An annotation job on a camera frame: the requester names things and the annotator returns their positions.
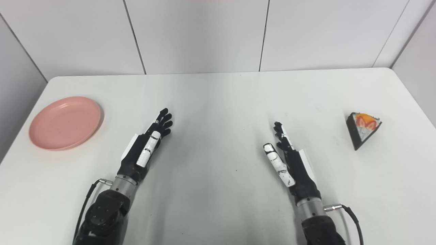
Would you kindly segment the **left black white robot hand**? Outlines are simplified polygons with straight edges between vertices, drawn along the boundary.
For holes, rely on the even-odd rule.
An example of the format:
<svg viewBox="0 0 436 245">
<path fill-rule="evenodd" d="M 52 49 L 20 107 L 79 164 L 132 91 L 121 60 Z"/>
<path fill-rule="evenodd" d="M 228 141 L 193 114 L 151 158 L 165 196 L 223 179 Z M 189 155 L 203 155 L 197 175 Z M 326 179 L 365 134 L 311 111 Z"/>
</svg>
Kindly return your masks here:
<svg viewBox="0 0 436 245">
<path fill-rule="evenodd" d="M 159 148 L 162 139 L 171 133 L 172 125 L 172 114 L 168 108 L 164 108 L 145 133 L 133 137 L 127 152 L 123 155 L 117 175 L 129 177 L 137 184 L 141 183 L 148 174 L 148 162 Z"/>
</svg>

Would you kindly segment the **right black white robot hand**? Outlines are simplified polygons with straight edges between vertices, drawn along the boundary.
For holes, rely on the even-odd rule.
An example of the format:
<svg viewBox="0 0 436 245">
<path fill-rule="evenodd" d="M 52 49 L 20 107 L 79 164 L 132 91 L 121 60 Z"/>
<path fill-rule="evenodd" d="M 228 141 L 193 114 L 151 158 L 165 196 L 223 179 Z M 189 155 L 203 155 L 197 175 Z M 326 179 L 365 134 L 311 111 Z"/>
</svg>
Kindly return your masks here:
<svg viewBox="0 0 436 245">
<path fill-rule="evenodd" d="M 295 149 L 281 122 L 274 123 L 274 131 L 279 140 L 277 147 L 282 150 L 284 158 L 271 143 L 264 144 L 263 150 L 284 185 L 294 196 L 295 202 L 308 198 L 321 199 L 321 193 L 313 179 L 313 171 L 304 151 Z"/>
</svg>

